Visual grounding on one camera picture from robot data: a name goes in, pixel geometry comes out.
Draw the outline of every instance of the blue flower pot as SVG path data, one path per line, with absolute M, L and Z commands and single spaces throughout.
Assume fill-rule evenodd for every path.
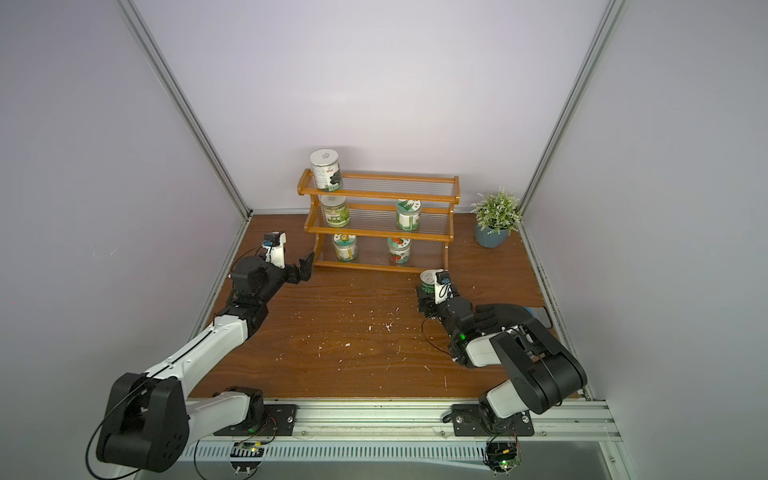
M 475 240 L 485 248 L 496 248 L 509 237 L 509 230 L 493 230 L 492 228 L 480 228 L 475 224 Z

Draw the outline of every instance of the white flowers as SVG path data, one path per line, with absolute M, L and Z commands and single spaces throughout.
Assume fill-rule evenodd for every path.
M 472 204 L 472 210 L 477 216 L 478 226 L 490 228 L 495 232 L 500 230 L 517 230 L 521 215 L 518 212 L 520 200 L 504 191 L 504 187 L 498 189 L 497 194 L 478 194 L 483 201 Z

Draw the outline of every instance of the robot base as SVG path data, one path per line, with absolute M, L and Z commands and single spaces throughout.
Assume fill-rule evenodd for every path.
M 453 421 L 453 433 L 457 437 L 477 437 L 477 436 L 493 436 L 499 433 L 499 430 L 494 429 L 493 426 L 486 425 L 483 422 L 483 415 L 481 414 L 481 406 L 477 403 L 458 403 L 451 405 L 451 420 Z M 533 422 L 531 421 L 531 414 L 528 411 L 515 413 L 511 421 L 511 425 L 501 432 L 498 436 L 515 436 L 518 437 L 532 437 Z M 502 425 L 507 425 L 509 420 L 504 419 L 500 421 Z

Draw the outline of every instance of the canned food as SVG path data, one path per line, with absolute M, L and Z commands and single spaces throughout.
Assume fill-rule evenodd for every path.
M 395 263 L 405 263 L 411 258 L 411 239 L 392 237 L 387 239 L 389 258 Z
M 346 206 L 346 197 L 320 195 L 320 206 L 331 227 L 339 228 L 349 223 L 349 208 Z
M 422 281 L 422 290 L 427 293 L 435 292 L 435 272 L 437 270 L 424 270 L 419 275 L 419 279 Z
M 357 237 L 337 233 L 333 236 L 333 248 L 336 250 L 336 258 L 343 262 L 351 262 L 357 258 Z
M 416 230 L 422 215 L 422 203 L 418 200 L 397 200 L 397 226 L 401 230 Z
M 312 176 L 318 190 L 332 192 L 341 188 L 341 167 L 339 152 L 332 148 L 321 148 L 310 154 Z

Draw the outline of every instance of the wooden shelf rack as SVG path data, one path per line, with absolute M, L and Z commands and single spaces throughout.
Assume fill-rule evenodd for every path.
M 406 175 L 342 172 L 343 187 L 331 193 L 315 188 L 312 171 L 307 168 L 299 179 L 299 195 L 309 195 L 310 214 L 304 230 L 314 233 L 315 265 L 364 270 L 420 273 L 432 268 L 448 269 L 448 245 L 453 241 L 453 210 L 460 199 L 458 177 L 413 177 Z M 319 195 L 347 197 L 349 223 L 331 227 L 320 206 Z M 398 200 L 402 198 L 437 202 L 446 207 L 423 207 L 419 228 L 411 231 L 397 227 L 397 207 L 391 204 L 359 204 L 352 198 Z M 351 262 L 336 259 L 333 235 L 357 236 L 358 256 Z M 411 259 L 398 265 L 389 259 L 387 237 L 411 239 Z

